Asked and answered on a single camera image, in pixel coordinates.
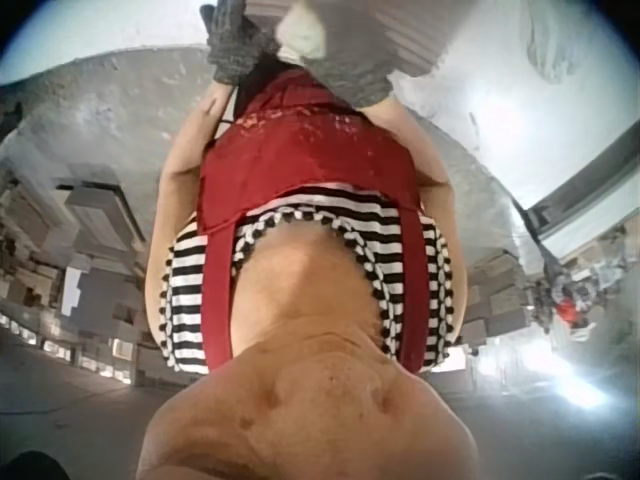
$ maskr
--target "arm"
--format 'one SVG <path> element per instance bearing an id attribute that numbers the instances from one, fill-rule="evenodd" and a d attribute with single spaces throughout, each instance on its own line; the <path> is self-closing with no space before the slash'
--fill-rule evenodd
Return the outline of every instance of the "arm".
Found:
<path id="1" fill-rule="evenodd" d="M 458 236 L 455 194 L 433 142 L 409 111 L 395 98 L 361 109 L 378 127 L 388 130 L 413 158 L 424 213 L 431 217 L 444 235 L 453 272 L 453 306 L 456 336 L 460 333 L 467 306 L 467 271 Z"/>
<path id="2" fill-rule="evenodd" d="M 156 221 L 147 266 L 145 301 L 149 327 L 159 343 L 160 293 L 169 248 L 197 204 L 200 162 L 234 87 L 214 82 L 176 136 L 160 175 Z"/>

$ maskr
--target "red object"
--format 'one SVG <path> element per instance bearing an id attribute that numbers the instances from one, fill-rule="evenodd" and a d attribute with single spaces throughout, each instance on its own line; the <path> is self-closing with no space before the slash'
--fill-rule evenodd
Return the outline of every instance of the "red object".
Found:
<path id="1" fill-rule="evenodd" d="M 564 300 L 562 303 L 556 304 L 555 308 L 558 316 L 570 326 L 578 321 L 578 309 L 574 301 Z"/>
<path id="2" fill-rule="evenodd" d="M 198 227 L 208 236 L 201 313 L 210 370 L 232 358 L 230 291 L 236 223 L 249 210 L 291 190 L 330 182 L 378 191 L 399 209 L 405 272 L 400 363 L 412 373 L 422 368 L 429 285 L 411 156 L 304 70 L 293 70 L 253 100 L 203 163 Z"/>

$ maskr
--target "gray glove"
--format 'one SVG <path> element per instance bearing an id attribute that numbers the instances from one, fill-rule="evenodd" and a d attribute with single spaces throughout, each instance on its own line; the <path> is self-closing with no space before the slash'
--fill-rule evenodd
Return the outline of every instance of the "gray glove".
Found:
<path id="1" fill-rule="evenodd" d="M 217 67 L 214 80 L 226 85 L 240 84 L 262 53 L 276 48 L 273 36 L 245 17 L 246 7 L 246 0 L 219 0 L 200 8 L 211 47 L 207 61 Z"/>
<path id="2" fill-rule="evenodd" d="M 393 87 L 392 41 L 364 9 L 344 0 L 307 0 L 278 27 L 278 40 L 298 53 L 311 74 L 354 108 L 375 105 Z"/>

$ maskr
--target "striped top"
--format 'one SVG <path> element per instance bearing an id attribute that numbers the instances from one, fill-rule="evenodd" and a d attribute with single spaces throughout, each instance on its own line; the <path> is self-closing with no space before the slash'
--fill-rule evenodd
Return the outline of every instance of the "striped top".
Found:
<path id="1" fill-rule="evenodd" d="M 248 212 L 236 227 L 233 279 L 249 260 L 266 230 L 293 220 L 319 222 L 333 229 L 353 251 L 371 281 L 380 306 L 383 352 L 397 359 L 404 322 L 404 272 L 400 218 L 394 204 L 377 192 L 343 184 L 300 188 Z M 424 368 L 442 363 L 453 340 L 452 273 L 446 242 L 433 220 L 420 214 L 430 299 L 429 336 Z M 170 249 L 161 294 L 161 348 L 176 371 L 209 373 L 202 344 L 202 279 L 207 237 L 197 233 L 194 215 Z"/>

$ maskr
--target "red strap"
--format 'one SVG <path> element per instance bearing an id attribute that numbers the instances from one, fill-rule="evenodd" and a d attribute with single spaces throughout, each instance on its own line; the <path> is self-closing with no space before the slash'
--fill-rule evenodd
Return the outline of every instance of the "red strap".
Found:
<path id="1" fill-rule="evenodd" d="M 429 336 L 429 273 L 422 224 L 418 212 L 401 208 L 404 266 L 404 325 L 400 363 L 410 373 L 424 366 Z"/>
<path id="2" fill-rule="evenodd" d="M 209 370 L 220 368 L 231 351 L 231 257 L 234 223 L 209 235 L 202 282 L 201 330 Z"/>

